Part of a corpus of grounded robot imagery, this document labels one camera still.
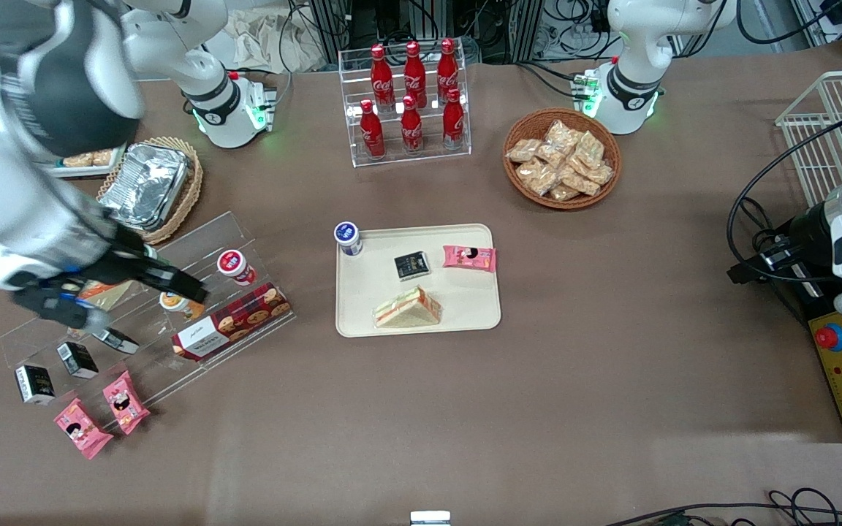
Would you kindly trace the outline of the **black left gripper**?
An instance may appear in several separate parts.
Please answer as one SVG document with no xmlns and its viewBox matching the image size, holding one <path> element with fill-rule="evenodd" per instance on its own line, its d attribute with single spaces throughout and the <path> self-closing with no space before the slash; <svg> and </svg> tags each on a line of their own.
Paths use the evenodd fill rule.
<svg viewBox="0 0 842 526">
<path fill-rule="evenodd" d="M 825 267 L 831 272 L 831 226 L 825 214 L 825 205 L 809 207 L 786 224 L 786 236 L 797 258 L 812 267 Z M 727 277 L 734 284 L 781 281 L 791 276 L 781 274 L 791 262 L 790 252 L 761 252 L 727 270 Z"/>
</svg>

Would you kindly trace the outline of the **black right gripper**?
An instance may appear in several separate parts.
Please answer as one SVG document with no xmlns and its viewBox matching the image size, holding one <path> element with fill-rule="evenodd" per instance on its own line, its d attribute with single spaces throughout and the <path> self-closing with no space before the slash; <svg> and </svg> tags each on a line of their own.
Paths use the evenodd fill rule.
<svg viewBox="0 0 842 526">
<path fill-rule="evenodd" d="M 154 257 L 153 247 L 127 226 L 117 227 L 110 248 L 100 259 L 81 269 L 64 270 L 63 276 L 80 282 L 90 280 L 106 284 L 136 280 L 151 289 L 201 304 L 208 296 L 203 282 Z"/>
</svg>

